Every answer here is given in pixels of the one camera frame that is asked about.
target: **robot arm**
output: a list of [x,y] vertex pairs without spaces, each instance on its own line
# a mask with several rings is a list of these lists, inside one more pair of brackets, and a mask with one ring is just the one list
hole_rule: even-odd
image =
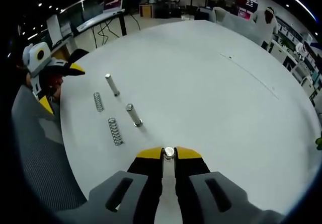
[[[283,218],[248,202],[247,194],[219,172],[210,172],[200,154],[176,147],[176,195],[183,223],[279,223]],[[119,171],[95,187],[79,208],[60,211],[69,223],[153,224],[162,194],[162,147],[141,151],[127,172]]]
[[85,71],[75,63],[51,57],[50,49],[45,42],[28,45],[23,52],[23,62],[28,68],[33,93],[39,103],[51,114],[54,114],[48,96],[48,87],[44,79],[48,76],[79,76]]

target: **white round table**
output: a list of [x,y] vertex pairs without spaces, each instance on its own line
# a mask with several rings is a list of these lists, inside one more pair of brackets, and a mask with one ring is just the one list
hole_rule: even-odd
[[[117,39],[77,63],[86,74],[65,78],[60,114],[67,157],[86,198],[155,146],[196,150],[210,171],[238,184],[261,209],[286,214],[312,181],[320,133],[314,108],[290,72],[247,38],[206,21],[171,23]],[[134,127],[128,103],[143,127]],[[112,141],[111,117],[123,145]]]

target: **gray mesh chair back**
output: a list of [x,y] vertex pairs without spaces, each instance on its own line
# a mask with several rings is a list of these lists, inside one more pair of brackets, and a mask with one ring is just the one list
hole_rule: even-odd
[[59,106],[50,115],[25,86],[12,108],[15,144],[25,178],[52,211],[77,208],[86,202],[68,163],[62,141]]

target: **coil spring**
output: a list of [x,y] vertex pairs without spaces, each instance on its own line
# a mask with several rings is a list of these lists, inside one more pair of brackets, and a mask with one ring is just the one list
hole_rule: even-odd
[[109,122],[110,131],[113,137],[114,144],[116,146],[123,144],[123,140],[122,140],[120,131],[118,129],[116,119],[114,117],[109,118],[108,122]]
[[102,99],[101,99],[101,95],[98,92],[94,93],[94,101],[95,101],[95,105],[96,105],[96,109],[97,111],[101,112],[104,110],[104,106],[102,103]]

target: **metal cylinder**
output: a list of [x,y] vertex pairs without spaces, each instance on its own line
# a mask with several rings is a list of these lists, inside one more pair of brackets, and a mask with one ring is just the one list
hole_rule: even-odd
[[127,104],[125,109],[130,114],[130,117],[133,120],[134,126],[140,127],[140,126],[143,125],[143,121],[137,115],[137,113],[136,113],[136,111],[135,111],[135,109],[134,109],[132,104]]
[[173,147],[166,147],[163,157],[166,161],[170,161],[175,157],[175,149]]
[[120,92],[116,88],[114,81],[111,77],[111,74],[106,74],[105,79],[106,79],[107,83],[110,85],[110,88],[111,88],[112,92],[114,93],[114,96],[117,97],[120,94]]

